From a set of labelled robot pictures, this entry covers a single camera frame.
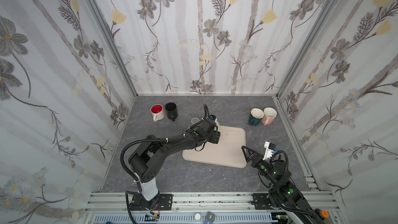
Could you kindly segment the black mug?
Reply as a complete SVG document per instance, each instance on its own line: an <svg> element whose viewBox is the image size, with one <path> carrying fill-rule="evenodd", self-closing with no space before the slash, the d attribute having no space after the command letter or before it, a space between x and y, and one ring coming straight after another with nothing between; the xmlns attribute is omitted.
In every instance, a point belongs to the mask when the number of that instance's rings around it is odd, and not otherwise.
<svg viewBox="0 0 398 224"><path fill-rule="evenodd" d="M169 120L174 122L178 118L177 105L173 102L165 105L166 116Z"/></svg>

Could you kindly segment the dark green mug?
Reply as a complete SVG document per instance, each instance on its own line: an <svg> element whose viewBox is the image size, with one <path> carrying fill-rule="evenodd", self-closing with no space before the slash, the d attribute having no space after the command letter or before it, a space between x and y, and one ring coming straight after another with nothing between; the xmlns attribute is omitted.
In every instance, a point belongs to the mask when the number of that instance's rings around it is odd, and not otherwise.
<svg viewBox="0 0 398 224"><path fill-rule="evenodd" d="M263 110L259 109L259 108L253 108L250 111L250 116L249 116L249 120L248 123L250 126L257 126L258 124L261 123L262 119L264 118L264 112Z"/></svg>

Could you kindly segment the pink mug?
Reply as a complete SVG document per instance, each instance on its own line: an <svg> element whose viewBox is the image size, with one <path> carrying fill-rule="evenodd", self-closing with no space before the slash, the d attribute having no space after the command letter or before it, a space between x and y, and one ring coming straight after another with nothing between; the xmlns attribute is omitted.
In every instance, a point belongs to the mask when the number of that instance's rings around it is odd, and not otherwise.
<svg viewBox="0 0 398 224"><path fill-rule="evenodd" d="M261 123L263 125L270 125L277 116L276 110L271 107L265 108L263 113L264 113L264 117L261 120Z"/></svg>

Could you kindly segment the white mug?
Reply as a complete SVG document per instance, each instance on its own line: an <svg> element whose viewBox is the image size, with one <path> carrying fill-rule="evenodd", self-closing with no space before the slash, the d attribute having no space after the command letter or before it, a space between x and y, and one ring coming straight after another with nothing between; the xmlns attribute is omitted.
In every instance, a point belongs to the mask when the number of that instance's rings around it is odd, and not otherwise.
<svg viewBox="0 0 398 224"><path fill-rule="evenodd" d="M154 122L160 121L165 118L164 107L161 104L155 104L150 109Z"/></svg>

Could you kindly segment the light green mug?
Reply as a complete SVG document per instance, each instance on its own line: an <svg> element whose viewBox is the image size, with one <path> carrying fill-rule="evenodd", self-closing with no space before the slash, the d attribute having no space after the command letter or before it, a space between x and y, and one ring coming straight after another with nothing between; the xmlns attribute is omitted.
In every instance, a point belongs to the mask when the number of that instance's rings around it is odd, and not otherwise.
<svg viewBox="0 0 398 224"><path fill-rule="evenodd" d="M216 125L217 125L217 131L220 131L220 123L217 122L217 121L215 121L215 122L216 122Z"/></svg>

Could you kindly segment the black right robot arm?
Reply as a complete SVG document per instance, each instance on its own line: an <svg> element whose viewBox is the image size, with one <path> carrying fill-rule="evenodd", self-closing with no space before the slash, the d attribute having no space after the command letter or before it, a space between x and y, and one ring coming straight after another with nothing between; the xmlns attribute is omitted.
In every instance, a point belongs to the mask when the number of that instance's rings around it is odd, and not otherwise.
<svg viewBox="0 0 398 224"><path fill-rule="evenodd" d="M241 149L246 162L258 171L261 183L268 189L265 199L254 199L255 202L285 211L294 224L323 224L330 218L328 211L313 209L291 180L289 158L285 151L276 151L266 159L246 146Z"/></svg>

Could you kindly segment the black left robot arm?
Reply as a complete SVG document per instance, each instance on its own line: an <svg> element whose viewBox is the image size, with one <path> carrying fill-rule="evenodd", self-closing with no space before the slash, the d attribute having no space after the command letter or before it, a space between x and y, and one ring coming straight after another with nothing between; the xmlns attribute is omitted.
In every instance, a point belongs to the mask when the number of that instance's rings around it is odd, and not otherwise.
<svg viewBox="0 0 398 224"><path fill-rule="evenodd" d="M202 151L207 143L218 144L221 133L216 117L206 104L204 117L173 138L157 138L149 135L127 144L120 153L122 168L134 179L140 196L139 207L149 211L160 205L160 192L156 176L166 158L183 150Z"/></svg>

